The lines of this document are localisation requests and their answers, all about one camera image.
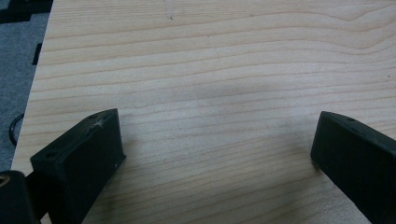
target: wooden table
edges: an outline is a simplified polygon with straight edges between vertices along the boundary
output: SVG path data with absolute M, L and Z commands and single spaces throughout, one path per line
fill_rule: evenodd
M 55 1 L 12 168 L 116 107 L 85 223 L 368 223 L 309 151 L 322 110 L 396 138 L 395 62 L 395 1 Z

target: floor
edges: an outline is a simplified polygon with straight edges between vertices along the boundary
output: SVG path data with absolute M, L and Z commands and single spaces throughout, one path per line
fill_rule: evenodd
M 8 0 L 0 0 L 0 9 Z M 12 120 L 24 113 L 35 65 L 37 44 L 42 43 L 49 13 L 33 14 L 30 21 L 0 23 L 0 172 L 11 167 L 15 147 L 8 137 Z M 21 121 L 15 129 L 18 138 Z

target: wood grain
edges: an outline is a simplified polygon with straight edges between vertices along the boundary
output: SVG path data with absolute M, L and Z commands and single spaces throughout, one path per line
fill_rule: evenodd
M 396 138 L 395 12 L 55 1 L 12 168 L 116 107 L 127 160 L 85 223 L 368 223 L 309 151 L 322 110 Z

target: black object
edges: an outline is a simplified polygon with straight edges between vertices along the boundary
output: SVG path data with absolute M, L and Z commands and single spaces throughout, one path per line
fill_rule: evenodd
M 0 173 L 0 204 L 13 202 L 0 207 L 0 223 L 30 223 L 16 218 L 36 221 L 47 212 L 54 224 L 81 223 L 124 159 L 117 109 L 85 118 L 31 158 L 25 183 L 22 173 Z
M 38 64 L 38 58 L 40 57 L 40 52 L 42 47 L 43 47 L 43 43 L 39 43 L 35 46 L 35 57 L 33 58 L 32 65 Z
M 48 13 L 53 0 L 9 0 L 8 8 L 0 10 L 0 24 L 29 21 L 32 14 Z
M 373 223 L 396 223 L 396 141 L 322 112 L 311 158 Z
M 17 125 L 18 121 L 23 119 L 23 117 L 24 114 L 20 114 L 19 116 L 17 116 L 14 120 L 12 120 L 8 128 L 8 138 L 9 141 L 11 141 L 12 145 L 14 145 L 14 147 L 17 145 L 17 140 L 15 139 L 15 126 Z

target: black plastic piece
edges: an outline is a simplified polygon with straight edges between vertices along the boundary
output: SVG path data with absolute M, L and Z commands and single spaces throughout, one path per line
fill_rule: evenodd
M 35 57 L 33 58 L 32 65 L 38 64 L 38 58 L 40 57 L 40 52 L 42 47 L 43 47 L 43 43 L 39 43 L 35 46 Z
M 8 8 L 0 10 L 0 24 L 29 21 L 32 14 L 48 13 L 53 0 L 9 0 Z
M 24 175 L 18 171 L 0 173 L 0 223 L 36 224 Z
M 35 172 L 58 186 L 49 201 L 52 222 L 81 223 L 124 159 L 117 109 L 85 118 L 35 154 Z
M 117 109 L 91 115 L 31 158 L 34 171 L 0 173 L 0 223 L 81 223 L 125 159 Z
M 396 141 L 322 112 L 311 158 L 371 222 L 396 223 Z

